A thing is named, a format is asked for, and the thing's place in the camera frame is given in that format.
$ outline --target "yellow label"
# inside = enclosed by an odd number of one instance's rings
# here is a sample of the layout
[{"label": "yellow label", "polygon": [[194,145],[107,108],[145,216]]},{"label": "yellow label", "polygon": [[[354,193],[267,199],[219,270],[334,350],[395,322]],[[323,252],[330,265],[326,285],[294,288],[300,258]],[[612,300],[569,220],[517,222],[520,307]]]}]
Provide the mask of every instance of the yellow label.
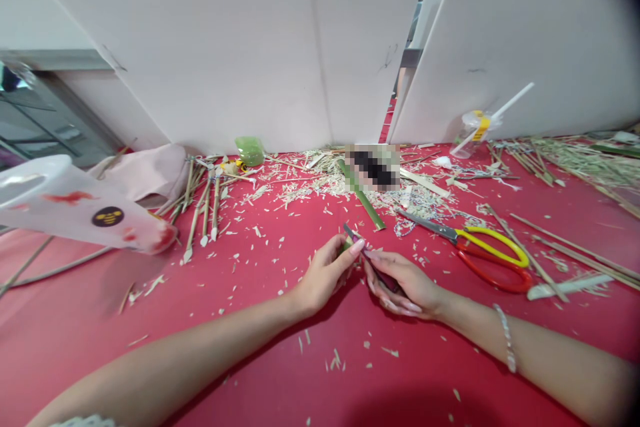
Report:
[{"label": "yellow label", "polygon": [[491,125],[491,118],[485,117],[481,110],[474,110],[473,113],[475,113],[475,115],[480,119],[480,126],[478,127],[478,130],[475,131],[473,141],[481,141],[485,132],[489,128],[489,125]]}]

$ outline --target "round sticker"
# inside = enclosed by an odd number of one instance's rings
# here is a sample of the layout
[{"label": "round sticker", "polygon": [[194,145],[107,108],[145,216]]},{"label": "round sticker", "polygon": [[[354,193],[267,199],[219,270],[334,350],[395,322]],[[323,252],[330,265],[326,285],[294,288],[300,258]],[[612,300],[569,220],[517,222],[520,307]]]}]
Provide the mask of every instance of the round sticker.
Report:
[{"label": "round sticker", "polygon": [[96,227],[113,227],[125,219],[125,213],[118,207],[105,207],[95,213],[91,223]]}]

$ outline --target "fingernail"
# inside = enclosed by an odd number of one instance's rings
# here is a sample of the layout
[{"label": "fingernail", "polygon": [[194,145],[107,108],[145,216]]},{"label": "fingernail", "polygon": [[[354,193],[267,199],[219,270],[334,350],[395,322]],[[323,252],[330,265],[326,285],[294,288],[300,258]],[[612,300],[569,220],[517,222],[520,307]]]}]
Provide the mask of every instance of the fingernail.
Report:
[{"label": "fingernail", "polygon": [[356,255],[359,254],[360,251],[362,250],[362,247],[365,246],[365,240],[364,239],[360,239],[358,240],[355,244],[353,244],[351,247],[349,247],[349,253]]},{"label": "fingernail", "polygon": [[371,260],[380,260],[380,256],[377,254],[377,252],[373,252],[371,250],[365,250],[362,254],[365,257],[370,258]]},{"label": "fingernail", "polygon": [[418,314],[422,314],[422,309],[413,302],[410,302],[409,300],[402,300],[401,303],[404,308],[417,312]]},{"label": "fingernail", "polygon": [[417,317],[418,314],[416,314],[415,312],[411,312],[410,310],[407,309],[398,309],[400,311],[401,314],[403,314],[406,317]]},{"label": "fingernail", "polygon": [[400,312],[400,309],[395,304],[392,304],[389,300],[383,298],[381,299],[381,301],[383,304],[385,304],[385,307],[391,310],[392,312],[396,312],[396,313]]}]

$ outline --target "silver bracelet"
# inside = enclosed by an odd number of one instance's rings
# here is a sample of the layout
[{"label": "silver bracelet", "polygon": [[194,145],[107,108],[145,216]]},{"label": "silver bracelet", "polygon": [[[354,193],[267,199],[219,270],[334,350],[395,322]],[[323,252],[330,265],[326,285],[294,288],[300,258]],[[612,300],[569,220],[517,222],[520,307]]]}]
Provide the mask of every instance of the silver bracelet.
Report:
[{"label": "silver bracelet", "polygon": [[498,316],[500,317],[500,322],[502,322],[502,328],[505,330],[505,337],[507,338],[507,366],[509,367],[509,371],[512,374],[515,374],[515,354],[513,353],[513,344],[511,343],[511,331],[509,330],[509,324],[507,323],[507,316],[502,311],[498,304],[493,304],[493,308],[495,308],[496,312],[498,312]]}]

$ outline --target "forearm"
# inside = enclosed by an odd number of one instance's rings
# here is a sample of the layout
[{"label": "forearm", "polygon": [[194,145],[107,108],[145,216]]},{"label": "forearm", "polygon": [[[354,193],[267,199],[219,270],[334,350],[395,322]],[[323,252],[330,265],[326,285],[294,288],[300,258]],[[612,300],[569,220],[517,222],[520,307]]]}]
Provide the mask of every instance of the forearm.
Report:
[{"label": "forearm", "polygon": [[147,344],[78,381],[28,427],[99,414],[155,427],[226,370],[307,314],[284,295]]},{"label": "forearm", "polygon": [[[498,313],[456,294],[447,295],[437,319],[507,363]],[[603,350],[507,317],[520,375],[590,425],[618,425],[633,392],[635,368]]]}]

